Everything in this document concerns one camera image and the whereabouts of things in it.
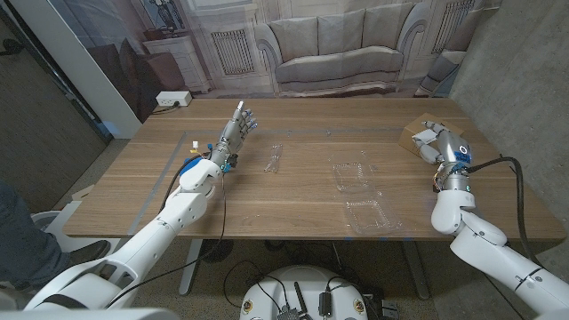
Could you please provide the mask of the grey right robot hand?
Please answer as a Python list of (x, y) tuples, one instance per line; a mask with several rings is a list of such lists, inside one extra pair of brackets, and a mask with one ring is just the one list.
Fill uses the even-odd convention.
[(428, 164), (439, 164), (436, 176), (467, 176), (472, 164), (471, 147), (460, 134), (436, 122), (423, 121), (425, 130), (412, 136), (420, 157)]

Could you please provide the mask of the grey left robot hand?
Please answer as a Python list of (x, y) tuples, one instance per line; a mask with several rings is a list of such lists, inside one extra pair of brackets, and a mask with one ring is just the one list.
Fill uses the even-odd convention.
[(253, 117), (253, 112), (244, 108), (241, 100), (220, 134), (219, 140), (212, 150), (209, 159), (218, 166), (223, 166), (230, 162), (230, 158), (236, 155), (243, 146), (248, 133), (257, 127), (257, 120)]

